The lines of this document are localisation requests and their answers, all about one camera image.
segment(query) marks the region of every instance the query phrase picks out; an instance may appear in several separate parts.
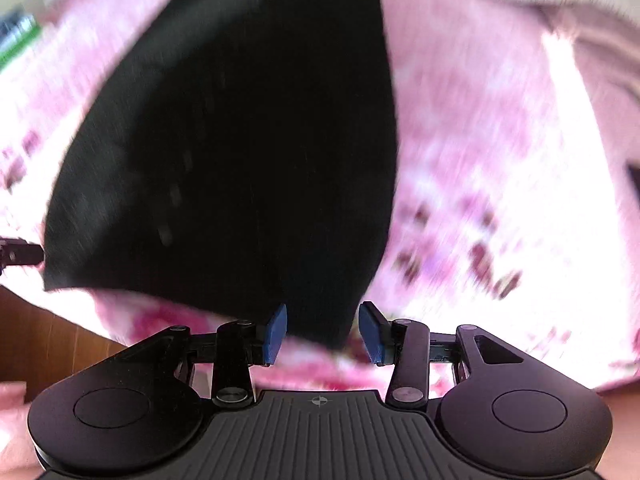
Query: black gripper base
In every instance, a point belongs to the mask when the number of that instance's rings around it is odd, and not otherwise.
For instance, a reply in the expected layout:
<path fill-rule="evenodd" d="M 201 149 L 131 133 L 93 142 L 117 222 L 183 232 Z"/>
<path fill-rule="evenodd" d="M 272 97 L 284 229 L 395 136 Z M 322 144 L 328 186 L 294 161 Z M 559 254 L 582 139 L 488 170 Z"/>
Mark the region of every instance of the black gripper base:
<path fill-rule="evenodd" d="M 131 480 L 495 480 L 453 453 L 425 416 L 387 408 L 374 391 L 265 391 L 215 416 L 184 454 Z M 44 480 L 62 480 L 54 471 Z M 582 471 L 572 480 L 599 480 Z"/>

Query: black cloth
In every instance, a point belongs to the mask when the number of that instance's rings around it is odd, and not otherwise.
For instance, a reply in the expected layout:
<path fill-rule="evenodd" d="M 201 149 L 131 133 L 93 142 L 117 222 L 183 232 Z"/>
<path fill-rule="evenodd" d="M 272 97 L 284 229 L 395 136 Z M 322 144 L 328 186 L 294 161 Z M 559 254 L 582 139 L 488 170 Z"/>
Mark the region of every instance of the black cloth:
<path fill-rule="evenodd" d="M 44 283 L 343 345 L 382 258 L 396 121 L 380 0 L 172 0 L 108 78 L 46 219 Z"/>

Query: pink blanket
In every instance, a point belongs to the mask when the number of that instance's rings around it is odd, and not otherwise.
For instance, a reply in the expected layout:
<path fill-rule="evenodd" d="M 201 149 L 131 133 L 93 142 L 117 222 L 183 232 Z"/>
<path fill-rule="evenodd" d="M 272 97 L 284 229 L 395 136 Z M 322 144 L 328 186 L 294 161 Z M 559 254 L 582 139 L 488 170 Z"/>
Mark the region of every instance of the pink blanket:
<path fill-rule="evenodd" d="M 101 83 L 167 0 L 63 0 L 0 74 L 0 233 L 42 240 L 66 147 Z M 624 161 L 640 106 L 607 63 L 539 9 L 493 0 L 382 0 L 399 125 L 390 238 L 364 297 L 433 331 L 473 323 L 589 387 L 640 363 L 640 218 Z M 17 294 L 125 344 L 224 320 L 139 294 Z M 289 338 L 261 386 L 386 389 L 353 333 L 330 353 Z M 431 394 L 452 385 L 432 367 Z"/>

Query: wooden furniture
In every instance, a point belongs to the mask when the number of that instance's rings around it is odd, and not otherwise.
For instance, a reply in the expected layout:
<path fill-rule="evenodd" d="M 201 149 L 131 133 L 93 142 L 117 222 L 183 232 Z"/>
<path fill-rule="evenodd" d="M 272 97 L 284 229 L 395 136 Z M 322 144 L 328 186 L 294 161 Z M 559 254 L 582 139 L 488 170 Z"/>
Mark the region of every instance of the wooden furniture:
<path fill-rule="evenodd" d="M 124 347 L 0 287 L 0 381 L 26 381 L 27 400 Z"/>

